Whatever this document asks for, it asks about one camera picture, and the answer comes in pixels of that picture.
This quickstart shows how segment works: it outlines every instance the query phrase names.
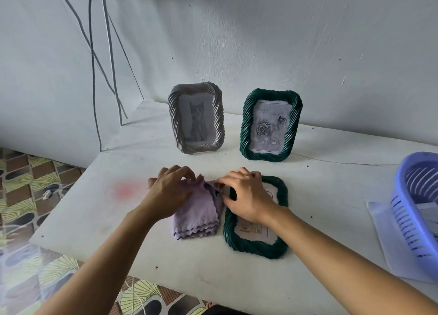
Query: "black pants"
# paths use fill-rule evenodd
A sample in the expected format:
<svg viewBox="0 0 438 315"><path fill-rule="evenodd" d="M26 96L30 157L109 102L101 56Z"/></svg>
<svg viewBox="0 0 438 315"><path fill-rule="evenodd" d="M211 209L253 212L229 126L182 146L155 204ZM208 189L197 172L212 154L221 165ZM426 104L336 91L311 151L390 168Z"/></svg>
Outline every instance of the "black pants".
<svg viewBox="0 0 438 315"><path fill-rule="evenodd" d="M214 305L213 307L207 309L203 315L248 315L248 314L239 312L231 308Z"/></svg>

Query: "person's right arm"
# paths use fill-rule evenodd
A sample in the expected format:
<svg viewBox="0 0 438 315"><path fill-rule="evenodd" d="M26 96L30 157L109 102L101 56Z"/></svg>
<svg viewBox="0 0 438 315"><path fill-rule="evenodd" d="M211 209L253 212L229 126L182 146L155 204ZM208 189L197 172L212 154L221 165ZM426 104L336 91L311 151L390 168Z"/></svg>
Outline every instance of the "person's right arm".
<svg viewBox="0 0 438 315"><path fill-rule="evenodd" d="M438 304L358 253L278 206L263 189L260 172L229 172L217 183L233 187L237 200L224 197L236 215L273 230L304 265L353 315L436 315Z"/></svg>

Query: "person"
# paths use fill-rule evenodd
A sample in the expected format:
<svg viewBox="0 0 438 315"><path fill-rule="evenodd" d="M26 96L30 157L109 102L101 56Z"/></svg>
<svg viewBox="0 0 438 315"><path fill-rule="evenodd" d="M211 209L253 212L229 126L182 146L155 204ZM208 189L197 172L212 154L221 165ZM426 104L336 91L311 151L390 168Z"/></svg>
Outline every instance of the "person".
<svg viewBox="0 0 438 315"><path fill-rule="evenodd" d="M149 193L63 287L45 301L37 315L108 315L135 256L151 227L172 216L191 193L179 190L182 178L195 180L188 167L161 169L148 180ZM438 304L411 285L276 205L263 189L260 172L240 168L219 178L236 190L224 197L236 215L269 227L353 315L436 315ZM242 314L212 307L204 314Z"/></svg>

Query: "twisted rope frame border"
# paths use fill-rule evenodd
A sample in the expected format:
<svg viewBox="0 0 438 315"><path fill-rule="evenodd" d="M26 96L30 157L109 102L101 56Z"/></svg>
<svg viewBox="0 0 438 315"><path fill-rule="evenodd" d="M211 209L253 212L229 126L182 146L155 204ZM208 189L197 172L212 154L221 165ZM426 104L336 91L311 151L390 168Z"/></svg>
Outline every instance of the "twisted rope frame border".
<svg viewBox="0 0 438 315"><path fill-rule="evenodd" d="M277 201L279 206L289 207L287 201L288 190L283 180L274 176L262 176L261 181L271 184L277 188ZM229 197L236 201L236 191L231 188ZM225 212L225 223L223 226L223 236L227 244L235 251L243 251L269 259L276 259L281 257L287 251L287 244L280 237L272 244L266 244L263 241L251 241L243 239L234 231L237 225L237 215L233 214L229 208Z"/></svg>
<svg viewBox="0 0 438 315"><path fill-rule="evenodd" d="M289 113L289 125L284 135L284 147L279 154L258 153L249 150L251 143L251 127L254 122L253 109L259 100L285 101L292 105ZM240 131L240 152L249 160L267 160L269 162L281 162L285 160L292 151L295 135L297 134L298 122L303 108L300 96L291 90L276 91L257 88L253 90L245 100L243 110L242 128Z"/></svg>
<svg viewBox="0 0 438 315"><path fill-rule="evenodd" d="M201 144L191 146L186 144L183 130L180 109L178 107L178 99L181 95L195 95L197 93L207 92L213 96L213 111L214 125L216 131L216 139L211 144ZM194 154L196 152L216 151L218 150L225 139L225 128L223 126L223 106L222 106L222 91L211 82L202 82L195 84L179 84L172 88L169 98L169 113L172 122L173 134L178 149L185 154Z"/></svg>

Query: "wall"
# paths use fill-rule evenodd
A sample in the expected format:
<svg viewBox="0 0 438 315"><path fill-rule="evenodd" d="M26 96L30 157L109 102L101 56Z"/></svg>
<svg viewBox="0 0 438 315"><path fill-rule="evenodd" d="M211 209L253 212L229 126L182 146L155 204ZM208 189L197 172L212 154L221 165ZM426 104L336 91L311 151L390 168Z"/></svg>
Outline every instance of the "wall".
<svg viewBox="0 0 438 315"><path fill-rule="evenodd" d="M88 0L70 1L87 28ZM108 5L149 99L165 102L173 85L208 80L222 89L225 112L241 113L254 88L292 89L304 103L302 123L438 144L436 0ZM0 8L0 52L6 56L0 61L0 146L90 163L98 146L90 54L74 17L62 0L0 0ZM93 24L109 75L100 0ZM132 111L141 97L114 45L119 91ZM118 129L117 107L101 74L97 78L107 142Z"/></svg>

